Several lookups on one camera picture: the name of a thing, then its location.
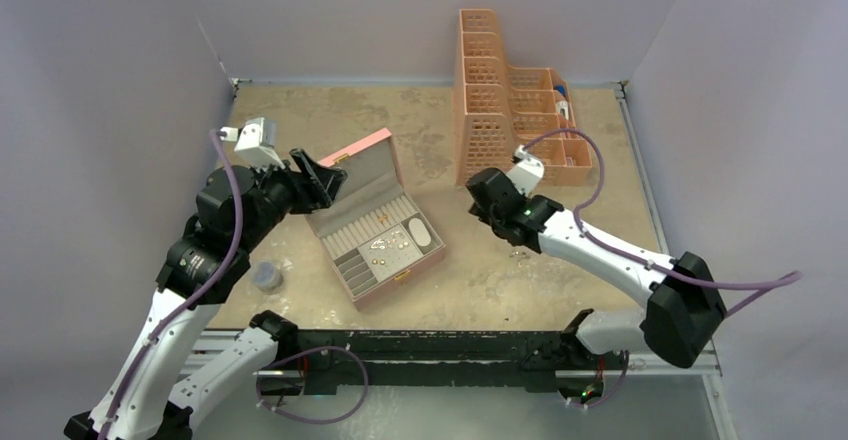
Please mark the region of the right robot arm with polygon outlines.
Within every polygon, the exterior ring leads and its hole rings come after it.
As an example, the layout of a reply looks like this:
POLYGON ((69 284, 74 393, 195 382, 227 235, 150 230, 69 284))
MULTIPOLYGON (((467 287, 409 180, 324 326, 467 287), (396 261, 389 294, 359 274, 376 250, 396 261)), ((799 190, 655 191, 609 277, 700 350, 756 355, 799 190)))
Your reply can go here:
POLYGON ((469 211, 513 246, 563 260, 600 278, 635 301, 634 310, 594 310, 564 336, 561 352, 576 367, 602 353, 648 350, 689 368, 728 316, 725 302, 701 257, 674 259, 645 251, 587 223, 543 195, 527 196, 498 168, 466 183, 469 211))

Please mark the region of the crystal earrings in box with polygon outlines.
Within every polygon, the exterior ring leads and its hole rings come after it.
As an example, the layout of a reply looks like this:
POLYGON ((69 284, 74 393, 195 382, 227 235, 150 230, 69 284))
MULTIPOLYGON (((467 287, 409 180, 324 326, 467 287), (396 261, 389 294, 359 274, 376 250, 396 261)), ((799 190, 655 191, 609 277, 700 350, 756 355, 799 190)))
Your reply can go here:
POLYGON ((403 228, 393 229, 381 233, 370 241, 368 246, 371 250, 387 250, 406 248, 409 245, 409 236, 403 228))

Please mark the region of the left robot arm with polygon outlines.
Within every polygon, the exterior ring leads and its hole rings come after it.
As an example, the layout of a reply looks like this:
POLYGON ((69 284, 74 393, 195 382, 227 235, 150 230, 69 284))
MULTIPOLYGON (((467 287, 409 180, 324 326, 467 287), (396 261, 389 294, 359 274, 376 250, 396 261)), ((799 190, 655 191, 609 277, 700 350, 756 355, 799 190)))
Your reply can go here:
POLYGON ((68 439, 190 439, 251 370, 297 359, 297 328, 261 313, 233 346, 186 378, 196 340, 250 268, 249 256, 288 215, 329 208, 347 179, 303 150, 295 169, 263 152, 257 165, 225 161, 198 192, 196 212, 167 251, 143 328, 119 376, 90 411, 71 417, 68 439))

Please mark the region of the small clear round container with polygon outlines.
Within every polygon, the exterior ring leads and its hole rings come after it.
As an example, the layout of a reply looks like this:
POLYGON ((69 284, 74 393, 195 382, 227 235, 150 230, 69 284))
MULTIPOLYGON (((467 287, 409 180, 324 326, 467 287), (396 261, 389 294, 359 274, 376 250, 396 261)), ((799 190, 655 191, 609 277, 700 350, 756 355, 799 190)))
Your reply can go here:
POLYGON ((253 276, 254 286, 261 292, 270 294, 282 286, 284 277, 281 271, 269 261, 256 264, 253 276))

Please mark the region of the white oval box insert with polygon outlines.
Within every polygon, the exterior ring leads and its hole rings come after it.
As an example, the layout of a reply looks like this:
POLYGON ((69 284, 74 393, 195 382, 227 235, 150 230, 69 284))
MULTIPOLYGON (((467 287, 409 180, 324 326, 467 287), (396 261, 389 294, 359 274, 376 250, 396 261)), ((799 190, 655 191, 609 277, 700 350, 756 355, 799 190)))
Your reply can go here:
POLYGON ((432 243, 432 236, 421 218, 411 218, 408 221, 407 230, 419 247, 427 247, 432 243))

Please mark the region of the blue white items in organizer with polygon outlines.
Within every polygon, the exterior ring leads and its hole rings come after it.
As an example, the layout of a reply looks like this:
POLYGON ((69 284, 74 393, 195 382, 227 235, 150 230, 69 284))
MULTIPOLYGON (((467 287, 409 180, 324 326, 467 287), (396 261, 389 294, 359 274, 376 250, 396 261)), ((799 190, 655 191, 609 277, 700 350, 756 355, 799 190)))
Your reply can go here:
POLYGON ((568 99, 568 91, 565 85, 563 84, 555 84, 553 89, 558 94, 558 100, 556 102, 556 109, 558 113, 565 119, 571 119, 571 108, 568 99))

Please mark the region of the pink jewelry box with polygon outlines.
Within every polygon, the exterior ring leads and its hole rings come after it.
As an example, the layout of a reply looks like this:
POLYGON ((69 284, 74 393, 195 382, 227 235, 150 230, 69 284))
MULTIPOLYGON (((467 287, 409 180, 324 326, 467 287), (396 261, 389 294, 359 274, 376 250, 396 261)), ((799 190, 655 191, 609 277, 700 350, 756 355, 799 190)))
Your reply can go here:
POLYGON ((389 129, 367 135, 319 164, 345 170, 348 179, 332 206, 309 214, 307 223, 357 309, 389 296, 444 260, 444 241, 405 190, 389 129), (427 247, 419 247, 407 230, 408 221, 414 217, 423 220, 432 236, 427 247), (375 237, 398 228, 409 236, 406 248, 368 248, 375 237), (390 264, 373 265, 375 258, 386 258, 390 264))

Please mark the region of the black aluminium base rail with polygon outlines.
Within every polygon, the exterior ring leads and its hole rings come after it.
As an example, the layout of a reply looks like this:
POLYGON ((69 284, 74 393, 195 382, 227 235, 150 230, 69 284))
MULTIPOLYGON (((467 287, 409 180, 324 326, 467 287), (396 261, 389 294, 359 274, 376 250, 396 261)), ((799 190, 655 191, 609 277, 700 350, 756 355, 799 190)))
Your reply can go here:
POLYGON ((272 350, 282 357, 301 351, 309 395, 362 383, 579 391, 598 372, 611 379, 625 364, 619 350, 591 354, 568 331, 302 329, 272 350))

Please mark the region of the orange mesh desk organizer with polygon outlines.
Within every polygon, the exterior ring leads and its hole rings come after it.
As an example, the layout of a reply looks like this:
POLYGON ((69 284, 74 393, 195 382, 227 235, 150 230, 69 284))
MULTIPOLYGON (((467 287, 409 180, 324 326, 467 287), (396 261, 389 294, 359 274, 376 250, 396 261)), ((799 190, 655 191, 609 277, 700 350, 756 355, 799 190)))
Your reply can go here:
POLYGON ((455 184, 487 167, 507 169, 519 145, 577 128, 567 82, 552 68, 509 64, 496 13, 461 9, 453 84, 455 184), (555 84, 568 91, 571 119, 556 109, 555 84))

